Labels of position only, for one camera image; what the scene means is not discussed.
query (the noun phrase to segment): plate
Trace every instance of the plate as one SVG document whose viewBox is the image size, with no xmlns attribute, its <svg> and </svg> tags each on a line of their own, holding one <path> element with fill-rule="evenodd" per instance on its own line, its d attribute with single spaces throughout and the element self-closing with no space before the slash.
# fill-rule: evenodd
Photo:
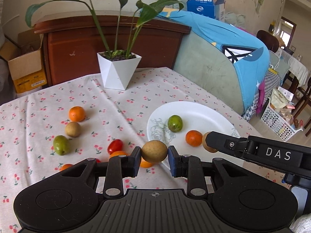
<svg viewBox="0 0 311 233">
<path fill-rule="evenodd" d="M 167 127 L 167 121 L 172 115 L 178 115 L 183 120 L 183 129 L 174 133 Z M 186 143 L 188 131 L 197 130 L 204 135 L 209 131 L 217 131 L 229 136 L 240 137 L 236 128 L 221 114 L 199 103 L 172 102 L 158 107 L 149 117 L 147 123 L 148 140 L 160 140 L 167 146 L 175 146 L 179 155 L 190 154 L 197 156 L 201 161 L 211 162 L 215 157 L 221 157 L 236 165 L 242 166 L 243 160 L 221 152 L 210 153 L 202 145 L 192 147 Z M 169 168 L 167 158 L 163 164 Z"/>
</svg>

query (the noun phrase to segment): brown wooden cabinet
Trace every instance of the brown wooden cabinet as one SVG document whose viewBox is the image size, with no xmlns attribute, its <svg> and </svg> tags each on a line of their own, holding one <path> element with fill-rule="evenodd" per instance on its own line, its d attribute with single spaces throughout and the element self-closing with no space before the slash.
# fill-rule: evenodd
<svg viewBox="0 0 311 233">
<path fill-rule="evenodd" d="M 110 48 L 114 46 L 116 11 L 100 11 L 98 19 Z M 132 22 L 131 13 L 120 20 L 118 49 L 126 49 Z M 154 19 L 141 29 L 133 52 L 142 56 L 138 67 L 173 68 L 184 34 L 191 28 L 169 20 Z M 49 86 L 87 74 L 99 73 L 97 52 L 105 51 L 88 12 L 49 15 L 35 24 L 35 33 L 44 34 L 45 69 Z"/>
</svg>

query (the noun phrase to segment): white knitted glove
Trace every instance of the white knitted glove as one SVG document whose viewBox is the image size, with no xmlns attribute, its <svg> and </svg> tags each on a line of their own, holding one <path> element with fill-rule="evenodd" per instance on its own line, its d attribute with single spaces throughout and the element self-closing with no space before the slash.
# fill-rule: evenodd
<svg viewBox="0 0 311 233">
<path fill-rule="evenodd" d="M 294 233 L 311 233 L 311 214 L 300 217 L 292 223 L 290 229 Z"/>
</svg>

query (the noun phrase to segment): soil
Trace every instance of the soil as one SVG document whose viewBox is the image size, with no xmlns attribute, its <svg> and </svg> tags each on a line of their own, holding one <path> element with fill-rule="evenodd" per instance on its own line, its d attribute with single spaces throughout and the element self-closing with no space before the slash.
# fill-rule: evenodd
<svg viewBox="0 0 311 233">
<path fill-rule="evenodd" d="M 133 55 L 133 54 L 130 54 L 130 56 L 128 57 L 128 59 L 125 57 L 125 54 L 122 54 L 122 55 L 117 55 L 113 58 L 108 58 L 106 57 L 105 53 L 101 53 L 100 54 L 102 57 L 104 57 L 105 59 L 107 60 L 110 60 L 110 61 L 120 61 L 120 60 L 130 60 L 130 59 L 135 59 L 136 56 Z"/>
</svg>

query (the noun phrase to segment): cherry print tablecloth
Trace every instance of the cherry print tablecloth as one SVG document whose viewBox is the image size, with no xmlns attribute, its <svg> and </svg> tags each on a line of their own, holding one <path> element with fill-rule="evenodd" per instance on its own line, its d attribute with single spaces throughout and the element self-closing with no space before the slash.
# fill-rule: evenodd
<svg viewBox="0 0 311 233">
<path fill-rule="evenodd" d="M 178 73 L 159 68 L 136 72 L 126 91 L 105 89 L 100 74 L 87 75 L 53 86 L 0 106 L 0 232 L 17 232 L 13 212 L 16 195 L 27 186 L 57 173 L 63 164 L 85 158 L 108 160 L 107 147 L 118 138 L 130 153 L 147 141 L 146 126 L 151 113 L 172 101 L 201 103 L 227 118 L 241 136 L 260 136 L 242 117 L 222 101 Z M 70 141 L 72 152 L 55 153 L 55 136 L 65 135 L 68 111 L 82 106 L 87 118 L 83 133 Z M 254 164 L 244 167 L 281 183 L 282 174 Z M 174 179 L 162 164 L 139 169 L 134 179 L 125 178 L 124 188 L 186 188 L 186 180 Z M 102 191 L 100 180 L 97 191 Z"/>
</svg>

